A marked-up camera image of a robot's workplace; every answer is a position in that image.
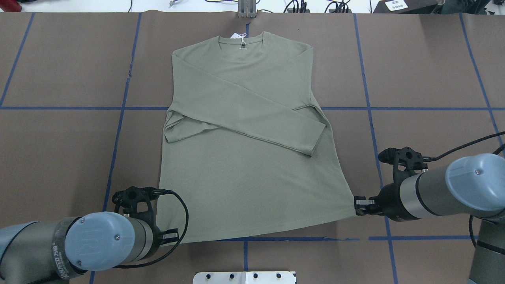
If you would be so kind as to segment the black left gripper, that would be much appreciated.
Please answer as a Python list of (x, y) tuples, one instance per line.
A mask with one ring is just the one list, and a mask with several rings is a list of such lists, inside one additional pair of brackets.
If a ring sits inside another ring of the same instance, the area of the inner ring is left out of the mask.
[(144, 230), (146, 236), (144, 257), (152, 257), (159, 250), (160, 246), (177, 243), (180, 239), (178, 228), (160, 231), (157, 225), (146, 223)]

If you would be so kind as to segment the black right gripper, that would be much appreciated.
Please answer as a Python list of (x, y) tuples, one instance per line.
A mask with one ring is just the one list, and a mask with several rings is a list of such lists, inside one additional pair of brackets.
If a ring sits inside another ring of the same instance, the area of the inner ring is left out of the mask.
[(379, 215), (397, 222), (406, 221), (406, 211), (395, 183), (384, 186), (377, 196), (371, 197), (371, 200), (365, 196), (355, 196), (355, 215)]

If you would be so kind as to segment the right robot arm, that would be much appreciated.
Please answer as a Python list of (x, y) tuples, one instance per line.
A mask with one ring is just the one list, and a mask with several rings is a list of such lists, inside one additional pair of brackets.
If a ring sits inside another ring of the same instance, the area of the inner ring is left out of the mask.
[(381, 160), (393, 165), (393, 182), (377, 196), (355, 196), (358, 216), (379, 215), (404, 222), (457, 214), (481, 220), (469, 284), (504, 283), (504, 157), (481, 153), (428, 170), (425, 157), (397, 153)]

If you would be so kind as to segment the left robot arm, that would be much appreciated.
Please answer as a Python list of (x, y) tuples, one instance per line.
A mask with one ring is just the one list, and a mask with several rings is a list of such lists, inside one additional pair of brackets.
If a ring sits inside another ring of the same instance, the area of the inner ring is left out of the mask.
[(113, 212), (11, 225), (1, 229), (1, 283), (68, 284), (88, 271), (137, 268), (180, 239), (177, 229)]

